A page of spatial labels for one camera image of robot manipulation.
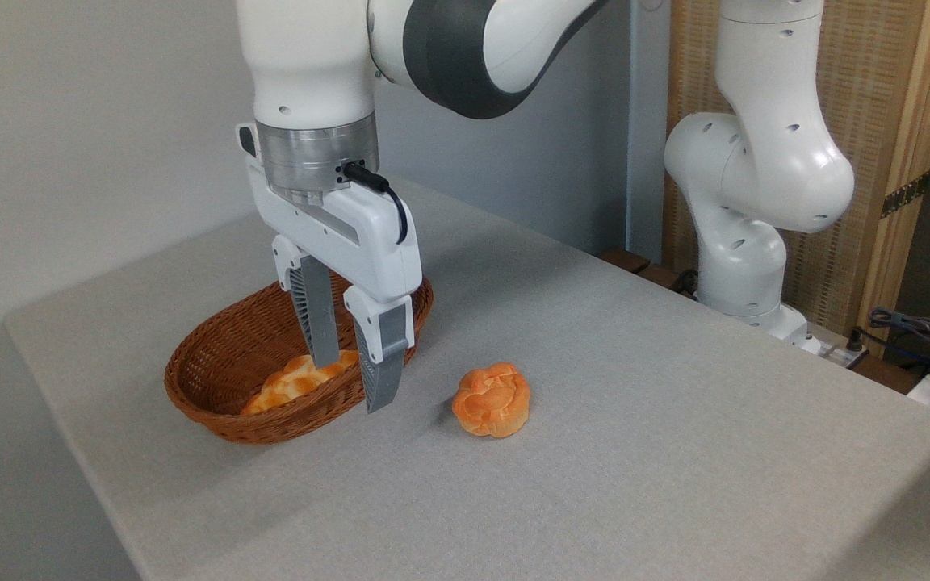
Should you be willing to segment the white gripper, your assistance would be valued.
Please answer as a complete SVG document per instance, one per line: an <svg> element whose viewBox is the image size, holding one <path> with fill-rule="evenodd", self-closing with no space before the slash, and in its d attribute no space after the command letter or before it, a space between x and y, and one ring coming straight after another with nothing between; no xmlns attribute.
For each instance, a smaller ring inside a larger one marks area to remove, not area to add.
<svg viewBox="0 0 930 581"><path fill-rule="evenodd" d="M379 411L395 399L406 350L416 344L409 294L423 274L411 213L399 243L395 204L359 184L310 205L270 190L253 157L247 173L262 220L278 234L272 242L278 282L294 301L317 368L340 357L329 268L352 284L344 302L354 317L367 412Z"/></svg>

